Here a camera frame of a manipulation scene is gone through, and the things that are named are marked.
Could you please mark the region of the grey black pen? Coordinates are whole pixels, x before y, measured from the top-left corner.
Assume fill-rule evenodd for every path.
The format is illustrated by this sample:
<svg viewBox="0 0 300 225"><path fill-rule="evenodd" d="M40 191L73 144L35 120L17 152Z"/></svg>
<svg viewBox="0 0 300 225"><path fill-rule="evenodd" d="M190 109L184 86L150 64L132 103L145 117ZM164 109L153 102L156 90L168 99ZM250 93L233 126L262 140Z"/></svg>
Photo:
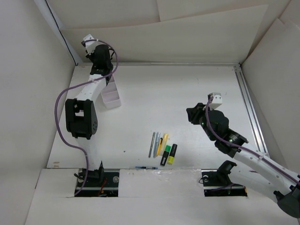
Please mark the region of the grey black pen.
<svg viewBox="0 0 300 225"><path fill-rule="evenodd" d="M150 143L150 149L149 149L149 153L148 153L148 158L151 158L151 154L152 154L152 149L153 149L153 144L154 144L154 141L155 141L155 137L156 137L156 132L153 132L152 138L151 138L151 143Z"/></svg>

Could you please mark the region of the light blue pen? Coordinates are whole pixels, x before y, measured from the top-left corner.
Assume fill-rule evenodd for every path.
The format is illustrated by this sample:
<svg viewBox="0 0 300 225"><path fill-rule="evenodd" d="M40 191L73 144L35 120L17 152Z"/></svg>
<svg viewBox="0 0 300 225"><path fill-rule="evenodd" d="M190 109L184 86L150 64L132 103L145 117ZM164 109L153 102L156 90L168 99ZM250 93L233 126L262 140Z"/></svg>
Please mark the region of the light blue pen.
<svg viewBox="0 0 300 225"><path fill-rule="evenodd" d="M154 145L154 151L153 151L153 157L155 158L157 155L157 150L160 142L161 134L160 132L156 133L156 139L155 139L155 145Z"/></svg>

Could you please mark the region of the blue ballpoint pen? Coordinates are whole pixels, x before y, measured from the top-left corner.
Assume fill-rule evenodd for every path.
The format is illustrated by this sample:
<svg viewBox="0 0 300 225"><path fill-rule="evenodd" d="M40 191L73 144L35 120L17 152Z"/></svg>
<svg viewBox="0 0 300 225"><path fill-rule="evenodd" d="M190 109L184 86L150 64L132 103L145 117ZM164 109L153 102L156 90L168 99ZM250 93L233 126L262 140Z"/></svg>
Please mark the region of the blue ballpoint pen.
<svg viewBox="0 0 300 225"><path fill-rule="evenodd" d="M135 169L156 170L158 168L153 166L135 166Z"/></svg>

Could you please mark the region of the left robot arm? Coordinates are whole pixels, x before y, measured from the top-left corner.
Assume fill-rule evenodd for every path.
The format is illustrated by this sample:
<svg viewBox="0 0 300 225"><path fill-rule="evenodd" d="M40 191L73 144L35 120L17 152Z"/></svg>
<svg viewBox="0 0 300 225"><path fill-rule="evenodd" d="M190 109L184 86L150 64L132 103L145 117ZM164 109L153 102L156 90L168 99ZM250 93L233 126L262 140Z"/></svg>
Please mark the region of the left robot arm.
<svg viewBox="0 0 300 225"><path fill-rule="evenodd" d="M83 148L88 156L88 180L94 186L104 182L104 174L99 171L101 159L96 150L96 141L93 135L98 129L98 119L95 109L95 101L101 91L107 86L110 77L105 78L113 70L110 48L105 45L96 45L90 49L87 44L87 57L93 63L88 81L81 92L73 99L65 102L66 128L75 138L78 145Z"/></svg>

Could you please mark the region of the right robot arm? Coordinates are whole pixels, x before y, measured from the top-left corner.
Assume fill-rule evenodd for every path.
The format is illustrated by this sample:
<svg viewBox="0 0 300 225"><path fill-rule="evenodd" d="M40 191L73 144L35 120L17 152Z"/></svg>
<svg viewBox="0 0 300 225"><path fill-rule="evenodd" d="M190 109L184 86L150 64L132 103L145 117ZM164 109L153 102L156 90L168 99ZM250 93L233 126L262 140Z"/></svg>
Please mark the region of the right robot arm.
<svg viewBox="0 0 300 225"><path fill-rule="evenodd" d="M252 188L274 201L289 216L300 217L298 173L281 166L258 150L247 148L248 140L229 128L229 120L221 111L211 110L203 103L186 111L188 121L200 125L220 152L250 167L249 171L242 170L235 162L225 161L217 169L219 183L235 183Z"/></svg>

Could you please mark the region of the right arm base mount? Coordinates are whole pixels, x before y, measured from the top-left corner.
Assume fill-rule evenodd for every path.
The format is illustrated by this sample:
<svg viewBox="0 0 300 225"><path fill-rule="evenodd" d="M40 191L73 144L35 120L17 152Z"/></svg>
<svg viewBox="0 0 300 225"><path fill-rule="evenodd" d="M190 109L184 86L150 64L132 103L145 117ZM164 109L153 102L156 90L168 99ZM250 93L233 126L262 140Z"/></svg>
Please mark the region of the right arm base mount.
<svg viewBox="0 0 300 225"><path fill-rule="evenodd" d="M205 197L247 197L247 189L234 184L229 179L231 170L237 166L232 161L225 161L218 169L204 169L198 183L203 185Z"/></svg>

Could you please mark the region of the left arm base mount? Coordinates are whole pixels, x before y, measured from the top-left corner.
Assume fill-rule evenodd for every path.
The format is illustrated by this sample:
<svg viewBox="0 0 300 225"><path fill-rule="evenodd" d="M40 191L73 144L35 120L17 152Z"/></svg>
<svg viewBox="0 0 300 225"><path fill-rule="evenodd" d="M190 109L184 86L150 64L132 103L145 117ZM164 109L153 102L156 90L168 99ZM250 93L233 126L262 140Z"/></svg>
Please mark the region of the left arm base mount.
<svg viewBox="0 0 300 225"><path fill-rule="evenodd" d="M118 197L120 170L105 169L101 163L98 170L88 171L88 177L83 183L87 170L80 169L75 173L75 197Z"/></svg>

